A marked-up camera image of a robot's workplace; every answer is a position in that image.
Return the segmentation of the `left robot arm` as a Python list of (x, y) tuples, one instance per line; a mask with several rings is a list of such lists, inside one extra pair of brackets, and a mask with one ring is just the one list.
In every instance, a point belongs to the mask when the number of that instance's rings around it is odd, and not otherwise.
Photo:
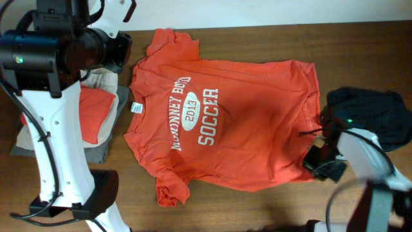
[(116, 205), (118, 173), (89, 169), (79, 119), (81, 71), (120, 73), (132, 40), (120, 31), (134, 1), (37, 0), (17, 27), (1, 35), (1, 87), (28, 123), (41, 178), (29, 214), (40, 226), (71, 211), (93, 231), (128, 231)]

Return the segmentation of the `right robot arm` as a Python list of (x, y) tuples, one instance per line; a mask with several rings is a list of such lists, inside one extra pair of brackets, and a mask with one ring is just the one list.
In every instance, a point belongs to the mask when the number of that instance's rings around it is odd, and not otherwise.
[[(326, 205), (325, 221), (309, 221), (314, 232), (411, 231), (411, 181), (403, 176), (380, 147), (377, 136), (358, 128), (321, 128), (338, 131), (337, 149), (346, 157), (356, 179), (337, 187)], [(364, 186), (362, 196), (347, 223), (333, 223), (332, 203), (343, 191)]]

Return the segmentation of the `red soccer t-shirt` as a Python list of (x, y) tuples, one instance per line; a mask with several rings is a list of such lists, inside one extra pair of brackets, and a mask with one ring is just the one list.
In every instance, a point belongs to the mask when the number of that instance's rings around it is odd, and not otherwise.
[(199, 41), (158, 29), (130, 89), (137, 108), (124, 138), (161, 206), (185, 203), (192, 180), (259, 191), (312, 179), (303, 166), (320, 127), (312, 63), (202, 59)]

